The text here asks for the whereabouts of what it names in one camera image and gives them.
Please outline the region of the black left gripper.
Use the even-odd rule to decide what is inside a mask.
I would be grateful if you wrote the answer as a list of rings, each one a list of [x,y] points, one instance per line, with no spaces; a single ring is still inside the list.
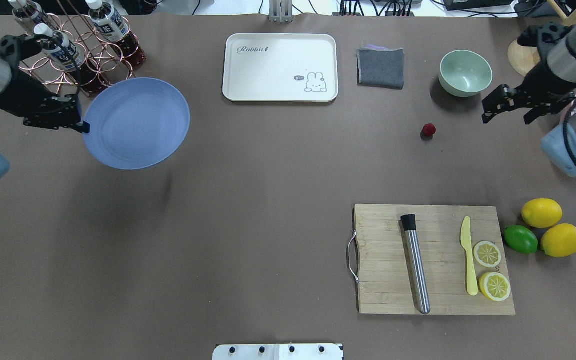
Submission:
[[[82,120],[82,106],[78,95],[50,96],[37,110],[23,117],[23,125],[48,130],[72,129],[90,133],[90,125]]]

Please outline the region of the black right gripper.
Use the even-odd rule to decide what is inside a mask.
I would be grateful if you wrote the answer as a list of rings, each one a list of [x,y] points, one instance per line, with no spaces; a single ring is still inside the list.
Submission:
[[[571,92],[575,82],[555,75],[525,76],[515,89],[507,84],[496,87],[482,100],[482,122],[487,125],[494,117],[517,109],[531,109],[524,116],[526,125],[550,113],[558,113],[574,100]]]

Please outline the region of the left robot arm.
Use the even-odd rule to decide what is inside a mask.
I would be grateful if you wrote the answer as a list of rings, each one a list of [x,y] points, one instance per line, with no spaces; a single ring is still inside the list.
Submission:
[[[0,76],[12,67],[0,58]],[[140,77],[123,80],[84,103],[59,98],[27,75],[0,87],[0,112],[48,129],[83,131],[57,136],[12,155],[11,177],[0,155],[2,191],[63,193],[76,198],[135,194],[165,186],[153,171],[173,167],[179,182],[213,167],[206,180],[234,178],[234,169],[259,176],[284,173],[333,184],[333,164],[354,177],[390,170],[389,182],[421,193],[425,188],[482,188],[502,177],[517,131],[484,125],[480,96],[457,98],[438,79],[419,74],[403,89],[372,88],[342,76],[330,102],[233,101],[219,95],[208,71],[192,63],[194,81],[175,84]]]

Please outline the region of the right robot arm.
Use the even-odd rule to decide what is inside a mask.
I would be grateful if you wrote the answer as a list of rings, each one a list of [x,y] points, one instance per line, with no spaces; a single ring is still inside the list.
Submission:
[[[576,25],[511,93],[513,105],[528,109],[527,124],[564,112],[560,125],[542,139],[541,149],[558,169],[576,177]]]

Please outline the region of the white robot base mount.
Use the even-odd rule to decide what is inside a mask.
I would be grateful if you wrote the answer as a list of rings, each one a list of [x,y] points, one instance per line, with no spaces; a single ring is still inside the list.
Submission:
[[[297,342],[262,344],[220,344],[213,360],[343,360],[342,344],[333,342]]]

